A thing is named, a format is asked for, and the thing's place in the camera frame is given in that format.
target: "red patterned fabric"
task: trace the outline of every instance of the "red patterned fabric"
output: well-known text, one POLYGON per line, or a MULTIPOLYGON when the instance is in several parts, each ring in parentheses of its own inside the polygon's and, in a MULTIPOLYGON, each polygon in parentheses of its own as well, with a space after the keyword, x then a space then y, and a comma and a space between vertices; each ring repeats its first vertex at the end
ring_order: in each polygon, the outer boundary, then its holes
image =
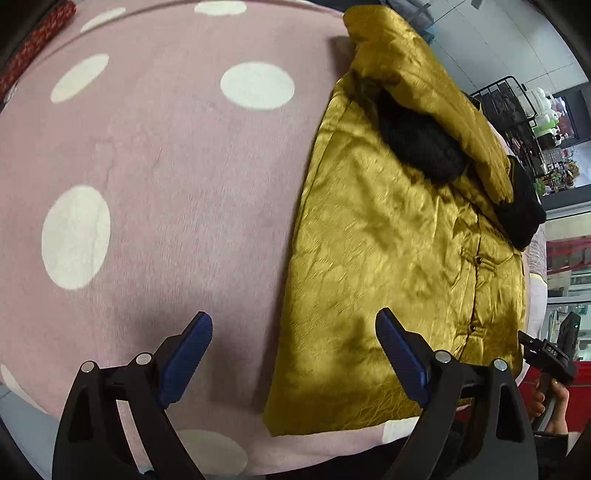
POLYGON ((27 39, 12 57, 0 76, 0 99, 8 93, 12 85, 20 78, 33 59, 47 43, 66 25, 76 13, 76 4, 72 1, 60 3, 49 12, 35 27, 27 39))

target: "gold jacket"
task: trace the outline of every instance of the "gold jacket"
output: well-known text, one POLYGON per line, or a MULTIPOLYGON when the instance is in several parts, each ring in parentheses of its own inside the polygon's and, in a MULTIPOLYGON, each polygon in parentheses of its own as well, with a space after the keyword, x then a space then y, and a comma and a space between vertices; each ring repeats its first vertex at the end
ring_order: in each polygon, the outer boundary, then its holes
POLYGON ((463 362, 522 365, 521 252, 493 204, 513 201, 510 161, 484 116, 393 10, 354 7, 356 46, 319 127, 293 235, 264 420, 273 435, 358 429, 418 415, 375 336, 390 309, 463 362), (436 187, 376 127, 377 88, 430 114, 470 157, 436 187))

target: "yellow satin garment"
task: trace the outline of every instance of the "yellow satin garment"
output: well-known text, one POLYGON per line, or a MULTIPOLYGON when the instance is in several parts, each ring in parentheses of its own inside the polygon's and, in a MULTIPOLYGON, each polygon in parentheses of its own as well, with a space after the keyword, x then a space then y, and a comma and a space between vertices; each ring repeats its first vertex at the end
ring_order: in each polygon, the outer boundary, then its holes
POLYGON ((264 420, 273 435, 358 429, 418 415, 375 336, 390 309, 463 362, 521 369, 521 253, 491 202, 512 202, 510 164, 486 119, 393 10, 344 16, 356 46, 320 125, 301 196, 264 420), (376 128, 376 92, 429 113, 472 159, 435 187, 376 128))

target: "human hand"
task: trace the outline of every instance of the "human hand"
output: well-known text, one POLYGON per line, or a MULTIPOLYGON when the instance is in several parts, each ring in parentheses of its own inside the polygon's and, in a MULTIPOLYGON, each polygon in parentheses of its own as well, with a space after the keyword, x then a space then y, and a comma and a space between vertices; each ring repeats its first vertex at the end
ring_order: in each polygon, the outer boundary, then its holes
MULTIPOLYGON (((540 380, 536 382, 533 388, 531 402, 527 408, 530 419, 539 417, 545 411, 545 395, 538 390, 539 387, 540 380)), ((545 432, 566 435, 569 432, 569 428, 566 424, 566 408, 569 404, 569 391, 562 383, 554 379, 552 380, 551 388, 554 392, 554 395, 556 396, 556 405, 554 406, 552 417, 548 422, 548 426, 546 427, 545 432)))

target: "gray floor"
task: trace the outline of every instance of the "gray floor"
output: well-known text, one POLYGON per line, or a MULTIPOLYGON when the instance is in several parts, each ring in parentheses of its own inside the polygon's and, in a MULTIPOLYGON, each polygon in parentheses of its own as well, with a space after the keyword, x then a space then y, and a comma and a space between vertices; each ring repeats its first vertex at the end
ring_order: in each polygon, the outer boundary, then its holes
MULTIPOLYGON (((41 477, 50 480, 58 421, 31 407, 2 384, 0 384, 0 417, 29 463, 41 477)), ((263 476, 207 476, 208 480, 264 480, 264 478, 263 476)))

